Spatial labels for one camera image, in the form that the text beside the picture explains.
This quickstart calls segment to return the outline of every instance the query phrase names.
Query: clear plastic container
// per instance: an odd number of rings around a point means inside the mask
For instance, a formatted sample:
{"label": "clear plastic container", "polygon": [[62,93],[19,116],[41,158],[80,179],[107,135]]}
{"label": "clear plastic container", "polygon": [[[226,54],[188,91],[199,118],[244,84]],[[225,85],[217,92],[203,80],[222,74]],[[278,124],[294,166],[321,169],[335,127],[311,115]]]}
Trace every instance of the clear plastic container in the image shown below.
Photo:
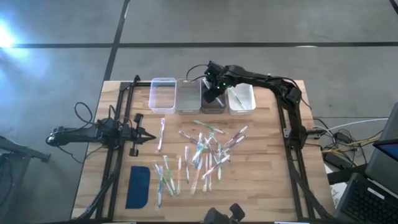
{"label": "clear plastic container", "polygon": [[175,110],[178,114],[198,114],[201,105],[200,80],[177,80]]}
{"label": "clear plastic container", "polygon": [[213,102],[207,103],[203,98],[203,94],[208,90],[204,81],[201,81],[202,99],[201,99],[201,111],[205,114],[221,114],[224,113],[226,108],[226,94],[222,94],[217,97]]}
{"label": "clear plastic container", "polygon": [[232,115],[250,114],[256,109],[253,86],[245,83],[227,89],[229,113]]}
{"label": "clear plastic container", "polygon": [[175,112],[175,78],[154,78],[150,83],[149,108],[154,113],[173,114]]}

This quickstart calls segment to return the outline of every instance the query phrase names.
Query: wire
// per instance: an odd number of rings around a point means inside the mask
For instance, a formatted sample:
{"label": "wire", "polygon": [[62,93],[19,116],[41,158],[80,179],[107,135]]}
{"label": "wire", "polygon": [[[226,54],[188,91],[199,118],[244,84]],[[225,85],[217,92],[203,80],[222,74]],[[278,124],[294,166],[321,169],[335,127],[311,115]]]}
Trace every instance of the wire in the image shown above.
{"label": "wire", "polygon": [[78,163],[80,163],[80,164],[83,164],[83,162],[80,162],[79,160],[77,160],[77,159],[75,158],[75,156],[73,156],[72,153],[70,153],[70,152],[68,152],[68,151],[66,151],[66,150],[64,150],[64,149],[62,149],[60,146],[56,146],[56,147],[59,148],[62,152],[64,152],[64,153],[70,155],[70,157],[72,157],[72,159],[75,160],[76,162],[78,162]]}
{"label": "wire", "polygon": [[363,144],[362,147],[367,146],[368,144],[372,144],[372,143],[374,143],[374,142],[375,142],[375,141],[371,141],[371,142],[368,142],[368,143],[366,143],[366,144]]}
{"label": "wire", "polygon": [[199,77],[196,77],[196,78],[194,78],[193,80],[191,80],[190,82],[193,82],[193,81],[195,81],[195,80],[197,80],[197,79],[199,79],[199,78],[203,78],[203,77],[206,77],[206,75],[201,75],[201,76],[199,76]]}
{"label": "wire", "polygon": [[360,143],[365,143],[365,142],[366,143],[372,143],[374,141],[377,141],[378,139],[379,139],[379,137],[375,137],[375,138],[371,138],[371,139],[367,139],[367,140],[352,142],[352,143],[349,143],[349,144],[347,144],[347,145],[345,145],[343,147],[340,147],[338,149],[330,149],[328,151],[323,151],[323,153],[330,152],[330,151],[340,151],[340,150],[342,150],[342,149],[344,149],[344,148],[346,148],[348,146],[354,146],[355,144],[360,144]]}
{"label": "wire", "polygon": [[347,158],[352,164],[354,164],[354,166],[358,166],[358,164],[357,164],[354,160],[350,159],[350,158],[349,158],[346,154],[344,154],[343,152],[337,152],[337,151],[323,151],[322,153],[334,153],[334,154],[338,154],[338,155],[344,156],[344,157]]}
{"label": "wire", "polygon": [[100,150],[100,149],[102,149],[102,148],[104,148],[104,146],[98,147],[98,148],[95,149],[94,151],[89,152],[89,153],[86,155],[86,159],[87,159],[87,157],[88,157],[89,155],[91,155],[92,153],[94,153],[94,152],[96,152],[96,151],[98,151],[98,150]]}
{"label": "wire", "polygon": [[[296,88],[297,88],[298,90],[300,89],[300,88],[299,88],[299,85],[296,83],[296,81],[294,81],[294,80],[291,79],[291,78],[287,78],[287,77],[275,77],[275,78],[281,78],[281,79],[290,80],[290,81],[292,81],[292,82],[294,83],[294,85],[296,86]],[[306,101],[304,101],[303,95],[301,95],[301,101],[303,101],[303,103],[304,103],[307,107],[309,107],[310,110],[312,110],[312,107],[311,107]]]}
{"label": "wire", "polygon": [[113,114],[116,114],[116,110],[114,109],[114,107],[112,105],[110,105],[109,108],[108,108],[108,117],[103,122],[103,124],[108,122],[109,119],[111,119],[111,110],[113,111]]}
{"label": "wire", "polygon": [[312,143],[304,143],[304,144],[309,145],[309,146],[319,146],[322,150],[322,146],[319,144],[312,144]]}
{"label": "wire", "polygon": [[[85,119],[83,119],[83,118],[79,115],[79,113],[77,112],[77,105],[83,105],[83,106],[87,109],[87,111],[88,111],[89,114],[90,114],[90,120],[86,121]],[[93,119],[93,113],[91,112],[91,110],[90,110],[90,108],[87,106],[87,104],[85,104],[85,103],[83,103],[83,102],[77,102],[73,108],[75,109],[75,114],[76,114],[76,116],[80,119],[80,121],[86,123],[85,125],[87,125],[87,124],[95,125],[95,123],[91,122],[91,120]]]}
{"label": "wire", "polygon": [[[351,138],[351,142],[357,141],[357,140],[351,135],[351,132],[348,131],[347,129],[339,129],[339,131],[347,133],[347,134],[349,135],[349,137]],[[359,156],[363,156],[363,159],[364,159],[365,164],[368,164],[368,160],[366,159],[364,149],[363,149],[363,147],[362,147],[362,145],[361,145],[360,143],[358,144],[358,147],[361,149],[361,153],[362,153],[362,154],[359,155]]]}
{"label": "wire", "polygon": [[[128,118],[127,116],[123,117],[123,119],[126,119],[126,118],[127,118],[127,119],[129,120],[129,122],[130,122],[130,125],[131,125],[130,128],[132,128],[132,121],[131,121],[131,119]],[[122,118],[119,118],[119,119],[118,119],[118,122],[119,122],[120,125],[123,125],[123,123],[120,122],[120,119],[122,119]]]}
{"label": "wire", "polygon": [[335,127],[329,128],[328,130],[330,131],[330,130],[333,130],[333,129],[336,129],[336,128],[341,128],[341,127],[349,126],[349,125],[352,125],[352,124],[359,124],[359,123],[365,123],[365,122],[370,122],[370,121],[385,121],[385,120],[388,120],[388,118],[379,118],[379,119],[369,119],[369,120],[365,120],[365,121],[356,121],[356,122],[352,122],[352,123],[347,123],[347,124],[342,124],[342,125],[339,125],[339,126],[335,126]]}
{"label": "wire", "polygon": [[188,74],[191,72],[192,69],[197,68],[197,67],[201,67],[201,66],[207,66],[207,64],[195,65],[194,67],[188,69],[187,75],[185,76],[185,79],[188,80]]}
{"label": "wire", "polygon": [[6,196],[1,200],[0,202],[0,208],[3,206],[4,202],[6,202],[6,199],[8,198],[8,195],[10,194],[10,191],[12,189],[12,186],[14,185],[14,178],[12,177],[12,166],[10,160],[6,157],[7,163],[9,166],[9,173],[10,173],[10,187],[8,188],[8,191],[6,193]]}
{"label": "wire", "polygon": [[376,137],[378,134],[380,134],[380,133],[382,133],[382,132],[383,132],[383,130],[379,131],[378,133],[372,135],[371,137],[369,137],[369,138],[367,138],[367,139],[374,138],[374,137]]}
{"label": "wire", "polygon": [[355,164],[355,151],[353,152],[353,165]]}
{"label": "wire", "polygon": [[326,129],[329,129],[329,127],[326,125],[326,123],[323,122],[321,119],[319,119],[319,118],[314,118],[314,120],[321,122],[321,123],[324,125],[324,127],[325,127]]}
{"label": "wire", "polygon": [[331,131],[329,131],[328,129],[326,129],[326,128],[324,128],[324,127],[317,126],[317,125],[315,125],[314,128],[320,128],[320,129],[322,129],[322,130],[325,130],[327,133],[330,134],[331,139],[333,140],[333,144],[336,144],[336,139],[335,139],[335,137],[333,137],[333,134],[331,133]]}

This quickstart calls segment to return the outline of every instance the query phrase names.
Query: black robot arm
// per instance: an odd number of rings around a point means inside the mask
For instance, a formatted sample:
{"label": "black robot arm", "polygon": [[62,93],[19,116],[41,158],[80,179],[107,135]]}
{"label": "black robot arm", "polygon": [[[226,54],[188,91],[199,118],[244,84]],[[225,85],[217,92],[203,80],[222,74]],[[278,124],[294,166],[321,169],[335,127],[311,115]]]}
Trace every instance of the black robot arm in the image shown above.
{"label": "black robot arm", "polygon": [[89,128],[56,127],[45,142],[51,146],[64,146],[70,142],[100,142],[106,147],[117,147],[120,131],[112,118],[98,121]]}
{"label": "black robot arm", "polygon": [[300,100],[302,92],[295,83],[285,81],[282,77],[261,75],[248,72],[237,65],[221,66],[209,62],[205,71],[207,81],[211,88],[204,93],[207,102],[212,102],[217,96],[222,95],[227,88],[235,87],[240,83],[270,89],[282,103],[281,106],[289,114],[291,132],[288,145],[291,149],[302,149],[307,140],[307,130],[302,126],[300,115]]}

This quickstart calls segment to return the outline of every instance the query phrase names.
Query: wooden tabletop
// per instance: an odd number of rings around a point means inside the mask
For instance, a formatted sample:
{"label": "wooden tabletop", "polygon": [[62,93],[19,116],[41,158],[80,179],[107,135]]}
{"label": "wooden tabletop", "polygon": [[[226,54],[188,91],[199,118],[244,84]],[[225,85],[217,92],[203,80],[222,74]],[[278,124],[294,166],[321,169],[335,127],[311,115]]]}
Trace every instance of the wooden tabletop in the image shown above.
{"label": "wooden tabletop", "polygon": [[[119,84],[120,82],[116,81],[104,82],[96,119],[107,117],[109,105],[116,107]],[[297,80],[297,84],[303,92],[303,99],[308,102],[304,82]],[[254,88],[254,96],[257,108],[250,115],[233,116],[228,113],[228,110],[224,114],[164,115],[154,114],[149,109],[149,87],[135,87],[130,117],[133,118],[135,113],[144,114],[142,127],[157,137],[160,133],[160,119],[165,117],[165,134],[160,154],[155,153],[159,138],[140,145],[138,157],[129,156],[132,143],[126,143],[114,221],[198,222],[203,220],[211,207],[215,207],[221,213],[231,214],[229,206],[233,203],[240,204],[246,213],[245,222],[296,220],[275,96],[270,90],[257,87]],[[303,125],[306,128],[311,128],[313,119],[310,109],[303,103],[300,104],[300,109]],[[183,169],[181,194],[171,197],[164,190],[162,208],[156,210],[155,201],[159,181],[152,168],[152,161],[155,160],[158,164],[163,164],[162,156],[168,155],[169,166],[174,181],[177,183],[177,156],[184,157],[185,146],[190,146],[190,157],[193,156],[195,150],[195,146],[189,143],[188,139],[179,135],[178,131],[185,131],[195,138],[197,138],[199,132],[208,136],[209,130],[204,126],[194,124],[194,119],[227,130],[229,135],[216,135],[217,140],[222,143],[226,142],[231,135],[237,133],[244,125],[248,125],[249,129],[246,131],[246,139],[233,149],[231,162],[223,165],[222,180],[218,181],[216,174],[213,174],[211,192],[202,191],[204,182],[200,180],[196,194],[189,194],[192,179],[195,176],[195,170],[190,166],[190,184],[186,183],[186,173]],[[99,144],[90,144],[88,153],[99,146]],[[303,157],[312,192],[319,202],[333,214],[333,200],[319,147],[305,146]],[[106,149],[100,149],[85,161],[72,217],[83,213],[98,193],[105,158]],[[147,166],[151,172],[149,199],[142,209],[126,209],[131,166]],[[300,195],[302,207],[305,210],[303,194]],[[109,197],[106,198],[104,212],[108,211],[108,203]]]}

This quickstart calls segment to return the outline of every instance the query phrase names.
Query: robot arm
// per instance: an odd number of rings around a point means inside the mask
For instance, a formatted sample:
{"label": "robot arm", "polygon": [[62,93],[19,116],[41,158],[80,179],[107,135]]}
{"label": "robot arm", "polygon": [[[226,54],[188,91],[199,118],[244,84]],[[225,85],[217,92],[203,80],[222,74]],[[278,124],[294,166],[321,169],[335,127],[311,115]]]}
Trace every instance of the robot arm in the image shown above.
{"label": "robot arm", "polygon": [[211,88],[203,95],[207,102],[212,102],[217,96],[222,95],[227,88],[235,87],[240,83],[270,89],[277,100],[281,102],[283,109],[287,110],[289,114],[292,128],[288,138],[289,147],[291,149],[302,149],[304,147],[307,130],[302,126],[299,108],[302,93],[295,83],[287,82],[282,77],[248,72],[237,65],[224,67],[212,61],[208,64],[205,76],[211,85]]}

